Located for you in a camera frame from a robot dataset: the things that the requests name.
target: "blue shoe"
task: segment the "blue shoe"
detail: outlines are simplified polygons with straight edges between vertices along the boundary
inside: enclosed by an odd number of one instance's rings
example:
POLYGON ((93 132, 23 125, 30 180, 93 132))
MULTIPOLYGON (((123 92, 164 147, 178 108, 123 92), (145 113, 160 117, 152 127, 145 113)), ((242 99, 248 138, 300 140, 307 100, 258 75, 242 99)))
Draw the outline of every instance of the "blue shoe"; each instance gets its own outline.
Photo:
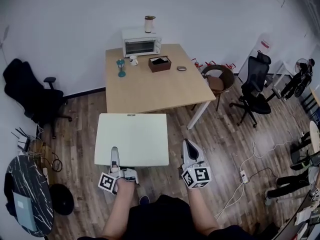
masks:
POLYGON ((144 195, 143 197, 141 197, 140 200, 139 200, 139 204, 140 204, 141 206, 150 204, 150 199, 149 199, 149 197, 148 197, 147 195, 144 195))

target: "black shirt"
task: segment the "black shirt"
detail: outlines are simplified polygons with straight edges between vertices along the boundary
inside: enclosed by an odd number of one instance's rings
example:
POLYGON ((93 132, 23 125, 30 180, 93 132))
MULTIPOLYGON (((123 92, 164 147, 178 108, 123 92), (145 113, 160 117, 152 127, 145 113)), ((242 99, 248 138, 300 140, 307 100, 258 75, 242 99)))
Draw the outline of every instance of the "black shirt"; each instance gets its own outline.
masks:
MULTIPOLYGON (((80 237, 78 240, 106 240, 105 238, 80 237)), ((129 212, 124 240, 168 239, 217 239, 254 240, 237 225, 213 231, 208 237, 196 231, 189 205, 179 198, 161 195, 151 204, 132 207, 129 212)))

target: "wooden chair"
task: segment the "wooden chair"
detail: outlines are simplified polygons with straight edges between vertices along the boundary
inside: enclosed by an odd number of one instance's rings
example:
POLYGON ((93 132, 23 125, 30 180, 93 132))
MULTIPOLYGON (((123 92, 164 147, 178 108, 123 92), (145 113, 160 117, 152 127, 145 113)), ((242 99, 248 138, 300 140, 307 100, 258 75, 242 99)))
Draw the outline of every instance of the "wooden chair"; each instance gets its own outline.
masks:
POLYGON ((209 87, 213 94, 218 97, 218 104, 216 105, 216 110, 218 111, 221 94, 229 90, 235 83, 234 73, 224 65, 209 65, 202 72, 204 79, 207 79, 209 87), (208 75, 210 71, 221 71, 219 77, 208 75))

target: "black office chair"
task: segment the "black office chair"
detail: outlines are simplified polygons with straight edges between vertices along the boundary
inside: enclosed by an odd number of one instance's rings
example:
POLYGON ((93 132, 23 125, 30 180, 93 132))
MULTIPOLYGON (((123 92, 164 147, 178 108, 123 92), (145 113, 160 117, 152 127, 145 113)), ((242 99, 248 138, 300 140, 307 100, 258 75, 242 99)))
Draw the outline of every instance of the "black office chair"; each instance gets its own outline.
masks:
POLYGON ((17 58, 4 70, 3 77, 6 83, 4 92, 20 103, 24 108, 24 115, 40 127, 50 124, 53 139, 56 138, 56 118, 67 118, 69 122, 72 121, 70 116, 61 115, 58 112, 66 100, 64 93, 53 87, 56 78, 44 79, 44 82, 50 86, 50 89, 45 89, 35 78, 29 63, 17 58))
POLYGON ((267 73, 269 71, 269 64, 271 63, 270 58, 264 55, 259 54, 257 58, 250 56, 248 59, 248 78, 246 82, 241 86, 242 94, 239 98, 242 104, 230 103, 230 107, 236 106, 244 109, 244 114, 241 118, 241 121, 237 123, 239 126, 247 114, 250 115, 254 121, 253 127, 257 127, 257 120, 253 112, 257 114, 270 114, 271 108, 266 101, 266 98, 261 94, 267 73))

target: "hand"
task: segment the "hand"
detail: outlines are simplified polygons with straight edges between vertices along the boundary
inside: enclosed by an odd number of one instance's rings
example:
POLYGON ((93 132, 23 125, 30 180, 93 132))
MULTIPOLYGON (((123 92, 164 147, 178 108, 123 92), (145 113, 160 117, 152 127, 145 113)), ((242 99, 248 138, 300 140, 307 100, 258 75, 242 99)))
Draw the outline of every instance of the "hand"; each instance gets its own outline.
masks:
POLYGON ((118 178, 115 183, 118 186, 118 193, 132 194, 135 191, 135 181, 126 181, 124 178, 118 178))

